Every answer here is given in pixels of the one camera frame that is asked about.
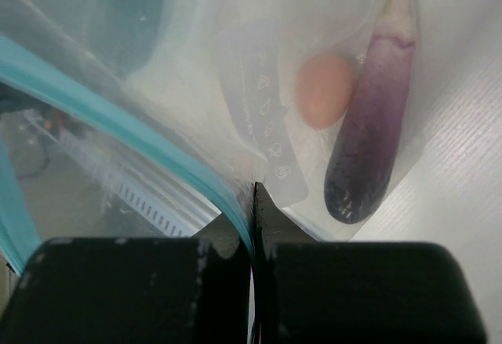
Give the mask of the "clear zip top bag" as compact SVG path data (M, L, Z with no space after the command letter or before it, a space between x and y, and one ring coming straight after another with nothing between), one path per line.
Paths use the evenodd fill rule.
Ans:
M31 0L1 0L2 255L22 273L54 237L167 237L114 193L125 179L217 210L248 250L256 183L314 239L352 239L375 212L328 213L343 118L306 125L296 73L323 53L360 73L386 1L163 0L150 57L120 78ZM417 158L414 107L381 204Z

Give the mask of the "purple eggplant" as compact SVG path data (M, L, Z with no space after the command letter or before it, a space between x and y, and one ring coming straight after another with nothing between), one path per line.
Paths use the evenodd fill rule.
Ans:
M326 209L341 223L367 219L386 194L402 132L415 48L411 0L387 0L373 28L326 169Z

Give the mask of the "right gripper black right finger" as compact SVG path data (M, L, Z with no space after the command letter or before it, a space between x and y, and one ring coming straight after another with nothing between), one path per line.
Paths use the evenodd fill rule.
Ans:
M318 242L257 184L262 343L485 343L457 260L430 242Z

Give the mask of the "brown egg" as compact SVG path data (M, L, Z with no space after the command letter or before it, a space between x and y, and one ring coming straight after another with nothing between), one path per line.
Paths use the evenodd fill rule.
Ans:
M344 114L354 89L354 73L341 56L323 53L307 60L296 73L299 115L315 130L326 129Z

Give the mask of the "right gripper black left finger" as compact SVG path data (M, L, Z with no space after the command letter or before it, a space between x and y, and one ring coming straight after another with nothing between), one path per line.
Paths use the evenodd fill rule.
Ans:
M244 343L250 261L214 219L190 238L54 238L29 258L4 343Z

